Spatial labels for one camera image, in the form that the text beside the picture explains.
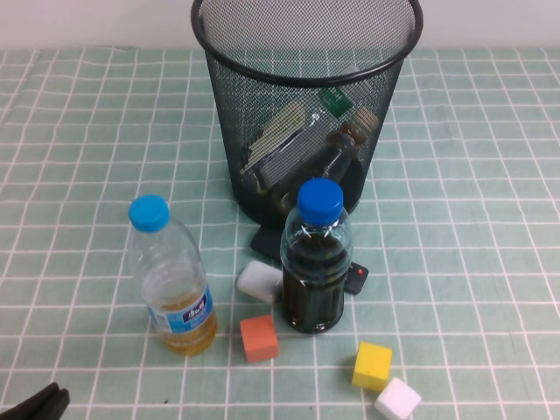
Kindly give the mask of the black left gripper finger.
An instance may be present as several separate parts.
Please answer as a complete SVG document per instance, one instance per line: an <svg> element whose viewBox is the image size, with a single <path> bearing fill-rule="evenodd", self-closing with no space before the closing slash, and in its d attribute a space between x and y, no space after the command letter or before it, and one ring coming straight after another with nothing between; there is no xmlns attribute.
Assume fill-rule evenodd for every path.
<svg viewBox="0 0 560 420"><path fill-rule="evenodd" d="M28 419L58 420L62 417L70 403L70 395L66 388L39 393L32 398L33 406Z"/></svg>
<svg viewBox="0 0 560 420"><path fill-rule="evenodd" d="M52 397L54 397L59 392L59 390L60 390L59 385L56 382L53 382L47 385L46 387L44 387L43 389L41 389L38 393L27 398L25 401L3 412L0 416L0 419L1 420L30 419L37 412L39 412L39 410L45 404L47 404L47 402Z"/></svg>

